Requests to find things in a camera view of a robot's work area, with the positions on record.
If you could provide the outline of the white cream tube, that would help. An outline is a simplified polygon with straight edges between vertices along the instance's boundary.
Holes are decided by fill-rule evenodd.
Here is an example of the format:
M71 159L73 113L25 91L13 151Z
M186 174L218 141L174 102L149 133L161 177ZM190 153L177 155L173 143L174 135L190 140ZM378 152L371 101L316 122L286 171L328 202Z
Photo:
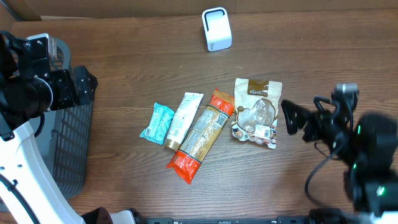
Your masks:
M202 93L186 92L174 114L166 136L164 148L177 152L193 122L202 101Z

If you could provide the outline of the beige nut snack pouch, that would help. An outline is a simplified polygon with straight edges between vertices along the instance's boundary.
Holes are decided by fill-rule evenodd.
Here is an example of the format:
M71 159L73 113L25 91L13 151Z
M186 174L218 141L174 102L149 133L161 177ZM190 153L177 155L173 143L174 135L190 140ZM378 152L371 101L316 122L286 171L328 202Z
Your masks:
M236 120L232 134L239 141L251 141L276 148L279 99L282 83L237 78L234 86Z

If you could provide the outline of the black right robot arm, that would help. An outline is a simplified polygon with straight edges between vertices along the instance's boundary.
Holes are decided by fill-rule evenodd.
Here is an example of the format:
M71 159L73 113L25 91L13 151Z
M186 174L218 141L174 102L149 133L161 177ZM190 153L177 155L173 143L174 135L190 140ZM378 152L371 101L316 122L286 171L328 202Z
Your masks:
M397 172L391 167L397 149L397 121L379 113L368 113L354 122L357 90L334 90L330 98L316 96L310 111L289 100L281 103L290 135L302 129L305 142L321 141L329 148L326 161L343 161L344 188L355 214L319 206L310 211L307 223L397 223Z

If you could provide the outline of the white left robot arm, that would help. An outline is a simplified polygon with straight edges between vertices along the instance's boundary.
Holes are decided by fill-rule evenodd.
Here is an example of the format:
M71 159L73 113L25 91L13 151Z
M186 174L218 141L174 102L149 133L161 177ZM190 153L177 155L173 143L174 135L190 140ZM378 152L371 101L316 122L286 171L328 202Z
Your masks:
M1 199L19 223L138 223L133 209L77 214L39 153L32 118L92 103L98 81L84 66L52 70L60 42L44 33L22 39L1 31Z

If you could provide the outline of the teal wipes packet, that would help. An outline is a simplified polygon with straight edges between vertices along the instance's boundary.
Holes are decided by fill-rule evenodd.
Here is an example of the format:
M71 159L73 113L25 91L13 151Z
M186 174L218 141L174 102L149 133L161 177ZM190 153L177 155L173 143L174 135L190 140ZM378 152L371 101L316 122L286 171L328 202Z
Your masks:
M175 112L169 107L154 103L154 110L150 123L148 127L141 132L140 137L162 146L174 114Z

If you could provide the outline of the orange noodle packet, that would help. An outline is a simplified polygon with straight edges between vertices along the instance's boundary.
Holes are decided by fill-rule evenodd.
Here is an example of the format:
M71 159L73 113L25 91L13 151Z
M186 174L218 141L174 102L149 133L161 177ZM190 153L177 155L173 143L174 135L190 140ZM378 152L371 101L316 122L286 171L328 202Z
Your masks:
M166 168L173 168L181 179L191 184L206 155L233 113L234 98L216 89L210 102Z

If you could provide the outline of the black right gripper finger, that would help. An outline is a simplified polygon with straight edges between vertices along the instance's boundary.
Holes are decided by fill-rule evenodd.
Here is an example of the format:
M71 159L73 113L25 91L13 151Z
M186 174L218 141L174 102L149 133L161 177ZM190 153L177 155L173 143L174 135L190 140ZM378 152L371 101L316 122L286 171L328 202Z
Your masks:
M311 113L310 110L296 105L289 100L282 100L281 107L284 112L288 134L296 134L307 123Z
M323 104L332 105L332 106L334 105L334 104L332 103L332 100L331 100L331 99L326 98L326 97L324 97L324 96L318 96L318 95L316 95L316 96L314 97L313 102L314 102L314 105L315 105L315 107L317 108L317 110L318 110L319 112L324 112L324 111L326 111L326 109L323 107Z

